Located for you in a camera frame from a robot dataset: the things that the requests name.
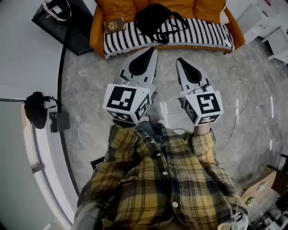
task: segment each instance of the black backpack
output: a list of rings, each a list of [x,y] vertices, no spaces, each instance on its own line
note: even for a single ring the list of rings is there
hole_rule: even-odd
[[[44,108],[44,102],[49,102],[54,100],[57,105],[58,101],[53,97],[44,97],[41,92],[34,92],[31,96],[27,97],[24,105],[24,110],[26,117],[32,125],[38,129],[43,129],[45,127],[47,110],[49,108],[54,108],[56,106],[51,106],[47,109]]]
[[[177,30],[162,33],[157,31],[161,25],[171,17],[171,15],[182,23],[183,30],[188,28],[187,20],[184,20],[179,13],[172,12],[165,6],[158,3],[149,5],[148,7],[139,11],[135,17],[135,23],[139,30],[141,30],[142,34],[147,35],[151,41],[155,40],[157,42],[167,44],[169,42],[169,34],[175,34],[176,32],[181,31],[177,25],[173,25],[171,22],[171,26],[177,27]],[[153,35],[159,35],[161,39],[155,39]]]

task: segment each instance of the gray marble floor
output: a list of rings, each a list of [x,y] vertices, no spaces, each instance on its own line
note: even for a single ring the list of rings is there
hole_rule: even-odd
[[[181,88],[175,61],[183,57],[201,65],[220,91],[225,108],[221,119],[212,125],[220,166],[241,184],[258,178],[267,164],[278,167],[280,154],[288,154],[288,68],[268,61],[268,53],[259,40],[243,46],[234,52],[241,71],[238,77],[232,77],[230,70],[237,64],[231,54],[159,50],[155,78],[158,95],[148,114],[152,119],[163,117],[169,128],[193,131],[192,122],[177,101]],[[67,51],[62,95],[71,128],[65,131],[65,138],[80,190],[92,174],[90,161],[105,154],[112,121],[102,110],[103,98],[107,84],[113,82],[127,56],[103,60],[94,52],[76,56]]]

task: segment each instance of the white box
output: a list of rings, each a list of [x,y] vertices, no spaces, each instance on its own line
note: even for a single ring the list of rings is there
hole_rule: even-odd
[[[219,91],[185,95],[184,109],[195,126],[214,123],[224,112]]]
[[[108,84],[103,109],[113,119],[137,124],[151,104],[148,88]]]

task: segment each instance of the black and white striped blanket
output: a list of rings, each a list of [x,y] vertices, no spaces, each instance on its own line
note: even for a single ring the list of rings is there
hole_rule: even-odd
[[[182,28],[181,23],[177,19],[167,19],[162,24],[159,32],[176,30],[172,27],[178,25]],[[187,19],[189,23],[188,29],[169,34],[168,46],[202,46],[212,48],[222,48],[234,51],[235,45],[232,35],[225,25],[218,25],[199,19]],[[141,31],[134,25],[134,22],[126,23],[126,30],[106,34],[104,32],[104,55],[108,59],[120,53],[127,53],[134,49],[148,46],[162,45],[159,42],[151,41],[151,39],[141,34]]]

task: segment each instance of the yellow plaid shirt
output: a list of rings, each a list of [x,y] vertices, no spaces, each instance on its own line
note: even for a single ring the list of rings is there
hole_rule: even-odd
[[[172,220],[185,229],[230,229],[237,206],[245,206],[215,165],[211,132],[162,134],[165,154],[145,132],[112,126],[104,163],[79,197],[74,229],[87,216],[103,229],[163,228]]]

